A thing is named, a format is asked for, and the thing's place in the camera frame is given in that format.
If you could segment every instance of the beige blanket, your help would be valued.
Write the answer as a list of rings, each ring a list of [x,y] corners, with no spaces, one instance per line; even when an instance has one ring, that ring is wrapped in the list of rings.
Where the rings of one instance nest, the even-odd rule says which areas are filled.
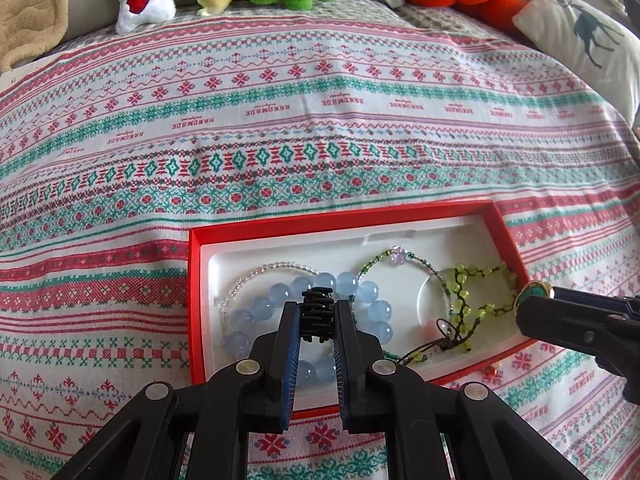
[[[0,72],[56,46],[67,21],[68,0],[0,0]]]

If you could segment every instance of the white tray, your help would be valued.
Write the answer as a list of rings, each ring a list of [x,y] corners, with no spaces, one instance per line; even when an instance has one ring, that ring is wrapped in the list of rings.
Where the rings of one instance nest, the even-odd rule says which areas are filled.
[[[223,348],[222,326],[215,305],[241,276],[273,262],[296,262],[320,272],[331,272],[334,276],[346,270],[358,272],[376,254],[396,245],[427,259],[436,269],[450,268],[458,263],[489,267],[501,261],[481,216],[202,245],[200,320],[206,379],[235,360]],[[290,270],[273,270],[257,276],[238,292],[232,308],[248,306],[255,296],[265,296],[273,283],[290,283],[299,275],[300,272]],[[435,320],[447,317],[448,307],[438,280],[429,277],[425,269],[413,263],[393,266],[385,260],[376,264],[363,278],[375,281],[380,287],[379,298],[387,300],[393,307],[390,323],[394,336],[383,349],[404,355],[419,344],[440,336]],[[501,306],[513,297],[501,273],[467,283],[472,308],[485,303]],[[278,309],[270,320],[257,323],[259,332],[277,330],[281,312]],[[435,352],[430,360],[412,367],[425,380],[433,380],[491,359],[526,340],[517,329],[513,314],[497,318],[488,316],[471,339],[471,352],[462,349]],[[331,351],[331,343],[303,342],[300,358],[313,363]],[[333,404],[337,404],[335,382],[298,389],[294,409],[306,410]]]

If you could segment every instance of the patterned tablecloth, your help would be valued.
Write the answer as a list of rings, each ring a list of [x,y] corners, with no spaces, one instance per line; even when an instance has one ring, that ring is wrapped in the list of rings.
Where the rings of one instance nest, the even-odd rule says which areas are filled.
[[[192,226],[490,198],[532,277],[638,291],[622,118],[453,11],[401,14],[238,6],[94,35],[0,80],[0,479],[48,478],[144,384],[189,383]],[[468,379],[589,478],[640,478],[638,409],[593,359],[536,343]],[[250,449],[251,478],[386,474],[383,439],[336,416]]]

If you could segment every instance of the blue bead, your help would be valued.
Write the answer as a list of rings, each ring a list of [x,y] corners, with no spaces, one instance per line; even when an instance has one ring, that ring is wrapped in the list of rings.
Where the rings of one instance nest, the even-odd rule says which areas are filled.
[[[391,313],[388,301],[377,300],[369,305],[369,319],[372,321],[389,321]]]
[[[333,355],[325,355],[316,363],[316,375],[321,383],[335,381],[335,360]]]
[[[356,298],[362,303],[373,303],[378,299],[378,285],[375,282],[361,282]]]
[[[295,298],[293,298],[293,293],[289,285],[276,283],[275,285],[271,285],[269,289],[269,300],[275,308],[282,308],[285,301],[295,301]]]
[[[298,361],[297,386],[309,386],[316,380],[316,369],[309,361]]]
[[[225,350],[236,359],[245,359],[251,350],[249,336],[244,332],[232,332],[225,337]]]
[[[254,298],[249,310],[254,315],[256,321],[267,321],[273,316],[274,308],[269,298],[258,296]]]
[[[302,293],[314,286],[314,280],[308,276],[298,276],[291,282],[291,291],[293,293],[293,301],[301,301]]]
[[[325,286],[335,290],[335,276],[330,272],[321,272],[314,279],[314,286]]]
[[[381,345],[387,344],[394,336],[394,330],[391,325],[385,321],[375,321],[369,325],[368,332],[378,338]]]
[[[341,296],[349,297],[358,289],[358,277],[353,272],[341,272],[335,280],[335,291]]]
[[[228,314],[231,330],[249,330],[255,322],[254,315],[245,308],[234,308]]]

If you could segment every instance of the red heart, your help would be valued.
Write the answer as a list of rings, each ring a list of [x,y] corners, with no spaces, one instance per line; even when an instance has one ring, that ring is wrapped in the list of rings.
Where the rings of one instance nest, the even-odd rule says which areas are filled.
[[[143,10],[145,10],[146,4],[149,3],[149,0],[127,0],[127,5],[129,6],[129,11],[134,14],[140,14]]]

